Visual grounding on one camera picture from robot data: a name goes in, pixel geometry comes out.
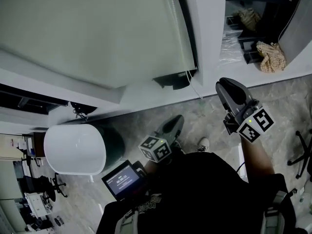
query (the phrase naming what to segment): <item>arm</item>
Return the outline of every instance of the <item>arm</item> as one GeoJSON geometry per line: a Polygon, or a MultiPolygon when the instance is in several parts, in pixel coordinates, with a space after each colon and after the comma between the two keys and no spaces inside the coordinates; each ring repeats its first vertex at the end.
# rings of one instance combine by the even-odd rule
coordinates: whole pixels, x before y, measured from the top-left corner
{"type": "Polygon", "coordinates": [[[157,172],[158,168],[159,168],[159,165],[155,162],[150,161],[150,160],[144,166],[146,173],[149,175],[154,175],[157,172]]]}
{"type": "Polygon", "coordinates": [[[247,140],[241,137],[241,142],[247,177],[250,183],[257,178],[262,178],[266,175],[275,173],[269,156],[265,152],[260,140],[254,144],[250,144],[247,140]]]}

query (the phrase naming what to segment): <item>cloth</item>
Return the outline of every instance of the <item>cloth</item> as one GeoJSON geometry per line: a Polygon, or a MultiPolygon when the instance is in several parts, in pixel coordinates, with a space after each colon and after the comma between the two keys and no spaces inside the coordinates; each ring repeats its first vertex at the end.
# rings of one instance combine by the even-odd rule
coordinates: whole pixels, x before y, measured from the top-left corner
{"type": "Polygon", "coordinates": [[[235,12],[233,16],[239,16],[242,24],[250,31],[257,31],[257,24],[261,20],[261,16],[255,12],[252,8],[240,9],[235,12]]]}
{"type": "Polygon", "coordinates": [[[264,42],[257,42],[257,50],[263,61],[260,64],[260,69],[266,73],[275,73],[277,70],[284,70],[286,67],[286,60],[278,43],[271,43],[268,45],[264,42]]]}
{"type": "MultiPolygon", "coordinates": [[[[283,175],[267,176],[252,185],[217,155],[192,153],[168,165],[152,196],[130,208],[126,216],[138,213],[139,234],[260,233],[263,213],[278,191],[287,192],[283,175]]],[[[127,202],[123,201],[105,207],[106,219],[101,223],[106,225],[102,231],[99,227],[98,234],[115,233],[118,220],[125,218],[118,210],[124,211],[127,202]]],[[[294,215],[289,196],[281,206],[283,215],[294,215]]],[[[287,220],[285,229],[291,233],[295,219],[287,220]]]]}

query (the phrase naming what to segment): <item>tile floor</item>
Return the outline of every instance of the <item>tile floor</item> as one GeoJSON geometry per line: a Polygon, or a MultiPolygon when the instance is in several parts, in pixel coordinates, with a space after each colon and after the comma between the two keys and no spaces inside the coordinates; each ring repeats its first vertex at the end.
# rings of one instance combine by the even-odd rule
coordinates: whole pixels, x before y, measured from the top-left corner
{"type": "MultiPolygon", "coordinates": [[[[301,131],[304,138],[308,138],[308,130],[312,128],[312,76],[255,87],[251,89],[251,93],[254,98],[268,106],[276,120],[276,125],[262,137],[275,172],[284,175],[289,190],[294,187],[300,190],[306,182],[307,173],[301,179],[296,179],[300,164],[288,167],[286,163],[288,159],[303,152],[295,131],[301,131]]],[[[140,160],[145,164],[146,159],[137,148],[138,144],[147,134],[156,130],[161,122],[178,114],[185,118],[179,138],[185,152],[194,152],[198,141],[206,136],[211,143],[210,151],[215,152],[234,169],[238,168],[239,137],[236,134],[228,135],[222,122],[226,112],[217,96],[122,115],[103,122],[115,127],[122,135],[126,144],[124,159],[131,162],[140,160]]],[[[46,160],[43,160],[40,168],[33,166],[33,170],[35,176],[54,174],[46,160]]],[[[68,198],[58,196],[54,204],[51,217],[59,215],[65,222],[63,226],[55,228],[56,233],[96,232],[102,209],[114,200],[101,181],[106,173],[92,178],[60,175],[61,180],[67,183],[64,190],[68,198]]],[[[298,215],[308,210],[308,203],[299,203],[299,193],[292,200],[298,215]]]]}

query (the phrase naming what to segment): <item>display screen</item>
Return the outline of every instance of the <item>display screen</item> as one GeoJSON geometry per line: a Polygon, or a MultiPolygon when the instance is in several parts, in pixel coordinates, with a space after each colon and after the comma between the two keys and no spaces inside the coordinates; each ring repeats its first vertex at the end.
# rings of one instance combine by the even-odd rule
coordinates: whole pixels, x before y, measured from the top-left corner
{"type": "Polygon", "coordinates": [[[115,195],[117,195],[138,179],[139,176],[128,165],[125,168],[123,168],[120,172],[118,172],[116,175],[107,180],[106,183],[115,193],[115,195]]]}

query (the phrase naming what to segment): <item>black shirt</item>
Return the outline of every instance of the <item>black shirt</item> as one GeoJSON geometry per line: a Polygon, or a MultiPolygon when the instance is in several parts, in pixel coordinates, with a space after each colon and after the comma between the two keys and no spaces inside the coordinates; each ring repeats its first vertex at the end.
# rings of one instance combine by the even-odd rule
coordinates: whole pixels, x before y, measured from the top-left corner
{"type": "MultiPolygon", "coordinates": [[[[151,192],[154,198],[137,208],[138,233],[259,233],[263,213],[278,191],[287,192],[281,174],[248,184],[215,154],[187,154],[161,172],[151,192]]],[[[281,208],[288,220],[285,229],[291,231],[295,217],[289,197],[281,208]]],[[[97,233],[103,225],[105,233],[110,233],[108,225],[115,231],[130,209],[127,202],[105,207],[106,221],[97,233]]]]}

